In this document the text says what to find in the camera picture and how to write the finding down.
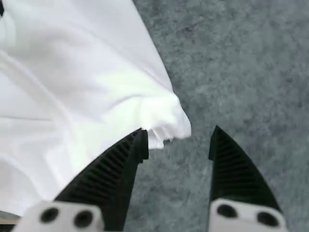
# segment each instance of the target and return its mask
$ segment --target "black rubber tip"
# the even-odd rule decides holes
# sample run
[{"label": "black rubber tip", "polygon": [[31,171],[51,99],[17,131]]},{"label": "black rubber tip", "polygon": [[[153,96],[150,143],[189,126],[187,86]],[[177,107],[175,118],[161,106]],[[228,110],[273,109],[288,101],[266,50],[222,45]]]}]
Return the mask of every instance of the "black rubber tip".
[{"label": "black rubber tip", "polygon": [[148,156],[147,131],[134,131],[82,170],[55,200],[97,205],[104,229],[123,231],[136,170]]},{"label": "black rubber tip", "polygon": [[218,126],[211,136],[209,159],[213,161],[211,201],[225,198],[263,205],[281,212],[257,167]]},{"label": "black rubber tip", "polygon": [[59,210],[57,208],[46,209],[41,214],[41,222],[42,223],[50,223],[57,218],[58,214],[59,214]]}]

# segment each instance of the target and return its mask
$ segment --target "gray carpet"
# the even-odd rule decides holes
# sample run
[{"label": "gray carpet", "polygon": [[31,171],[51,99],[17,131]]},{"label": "gray carpet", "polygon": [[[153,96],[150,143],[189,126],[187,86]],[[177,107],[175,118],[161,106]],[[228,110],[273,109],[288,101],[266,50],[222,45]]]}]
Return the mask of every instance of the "gray carpet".
[{"label": "gray carpet", "polygon": [[134,2],[193,134],[140,165],[126,231],[206,231],[216,124],[264,175],[290,231],[309,231],[309,2]]}]

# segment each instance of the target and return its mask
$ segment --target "screw hole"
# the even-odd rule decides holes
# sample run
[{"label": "screw hole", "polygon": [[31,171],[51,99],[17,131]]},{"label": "screw hole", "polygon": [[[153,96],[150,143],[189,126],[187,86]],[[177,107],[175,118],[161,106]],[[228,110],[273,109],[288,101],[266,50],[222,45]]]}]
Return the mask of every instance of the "screw hole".
[{"label": "screw hole", "polygon": [[236,210],[227,204],[220,205],[217,209],[217,212],[226,218],[237,218]]},{"label": "screw hole", "polygon": [[85,210],[85,211],[79,212],[76,215],[74,219],[74,224],[78,228],[85,228],[91,224],[92,218],[93,218],[92,212]]},{"label": "screw hole", "polygon": [[271,227],[279,226],[278,220],[267,212],[258,213],[257,221]]},{"label": "screw hole", "polygon": [[41,214],[41,222],[43,223],[50,223],[56,219],[58,216],[58,209],[57,208],[49,208],[46,209],[42,214]]}]

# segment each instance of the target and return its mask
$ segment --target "white cloth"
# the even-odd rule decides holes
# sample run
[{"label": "white cloth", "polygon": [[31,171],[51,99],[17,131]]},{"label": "white cloth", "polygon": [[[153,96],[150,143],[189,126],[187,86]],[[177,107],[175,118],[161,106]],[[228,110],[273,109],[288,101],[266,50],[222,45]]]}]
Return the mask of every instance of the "white cloth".
[{"label": "white cloth", "polygon": [[138,128],[149,148],[190,122],[131,0],[3,0],[0,210],[52,200]]}]

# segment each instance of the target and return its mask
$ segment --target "gray floor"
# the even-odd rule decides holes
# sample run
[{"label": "gray floor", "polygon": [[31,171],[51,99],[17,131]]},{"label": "gray floor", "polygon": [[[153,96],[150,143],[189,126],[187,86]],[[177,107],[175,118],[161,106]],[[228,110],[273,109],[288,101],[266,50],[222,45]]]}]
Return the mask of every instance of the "gray floor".
[{"label": "gray floor", "polygon": [[309,231],[309,2],[134,1],[193,135],[140,166],[126,231],[206,231],[216,124],[258,166],[290,231]]}]

